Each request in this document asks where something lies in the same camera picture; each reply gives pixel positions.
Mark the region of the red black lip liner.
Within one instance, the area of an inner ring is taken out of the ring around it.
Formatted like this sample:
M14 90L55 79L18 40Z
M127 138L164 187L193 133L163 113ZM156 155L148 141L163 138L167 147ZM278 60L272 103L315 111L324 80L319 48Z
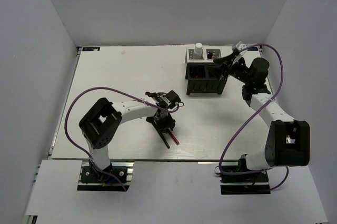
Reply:
M180 142L178 141L178 139L174 136L174 134L172 132L169 132L169 135L176 145L180 144Z

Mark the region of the small foundation bottle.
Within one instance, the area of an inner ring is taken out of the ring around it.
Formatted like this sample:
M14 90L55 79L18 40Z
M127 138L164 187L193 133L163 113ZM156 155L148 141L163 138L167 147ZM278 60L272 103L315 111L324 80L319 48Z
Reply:
M211 60L212 57L213 57L213 53L208 53L208 54L207 54L207 59L208 59L208 60Z

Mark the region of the black powder brush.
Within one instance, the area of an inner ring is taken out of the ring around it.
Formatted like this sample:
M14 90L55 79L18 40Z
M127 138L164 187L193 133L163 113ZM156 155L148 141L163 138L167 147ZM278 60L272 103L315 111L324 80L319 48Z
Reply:
M162 139L162 141L164 142L165 146L170 149L170 145L167 142L164 133L167 132L167 127L165 127L164 125L162 125L161 123L159 123L158 120L155 119L155 117L150 116L146 118L146 122L150 123L154 129L156 130L156 132L158 133L158 135L160 136L160 138Z

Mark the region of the white bottle blue liquid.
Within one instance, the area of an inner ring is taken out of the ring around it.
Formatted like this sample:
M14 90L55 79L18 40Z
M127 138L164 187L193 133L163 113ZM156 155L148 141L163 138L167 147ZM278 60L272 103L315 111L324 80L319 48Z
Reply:
M202 60L203 59L203 44L196 43L193 51L193 59L194 60Z

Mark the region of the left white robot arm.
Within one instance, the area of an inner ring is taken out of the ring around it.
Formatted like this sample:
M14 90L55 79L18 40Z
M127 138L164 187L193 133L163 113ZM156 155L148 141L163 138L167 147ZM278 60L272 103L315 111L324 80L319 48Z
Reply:
M175 120L171 113L177 111L181 103L181 98L173 90L168 93L146 92L143 98L132 98L127 102L110 102L107 98L96 101L79 122L89 147L93 175L99 181L106 181L113 173L108 145L123 123L145 118L169 148L164 135L174 137Z

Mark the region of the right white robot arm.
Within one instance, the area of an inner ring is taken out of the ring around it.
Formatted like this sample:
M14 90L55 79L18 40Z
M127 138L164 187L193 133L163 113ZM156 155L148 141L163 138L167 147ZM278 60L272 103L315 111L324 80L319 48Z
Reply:
M255 58L250 66L237 53L215 59L210 71L217 78L232 76L241 81L243 100L259 115L269 128L265 147L257 153L243 154L234 171L220 173L239 176L244 181L252 180L257 173L274 167L303 167L310 160L310 126L306 121L288 115L276 102L265 82L269 62Z

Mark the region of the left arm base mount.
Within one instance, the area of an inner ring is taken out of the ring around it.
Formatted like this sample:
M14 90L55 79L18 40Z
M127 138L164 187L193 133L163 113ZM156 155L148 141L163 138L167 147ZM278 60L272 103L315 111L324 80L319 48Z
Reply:
M77 184L77 191L126 192L131 184L133 162L112 162L109 172L115 175L123 186L111 175L95 170L88 161L83 161Z

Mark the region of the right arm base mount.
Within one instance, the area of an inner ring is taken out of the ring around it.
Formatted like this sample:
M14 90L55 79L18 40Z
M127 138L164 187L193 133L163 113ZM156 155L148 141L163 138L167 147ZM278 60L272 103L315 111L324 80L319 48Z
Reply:
M221 195L253 195L270 194L269 178L267 173L247 175L224 175L219 167L214 169L215 175L220 177Z

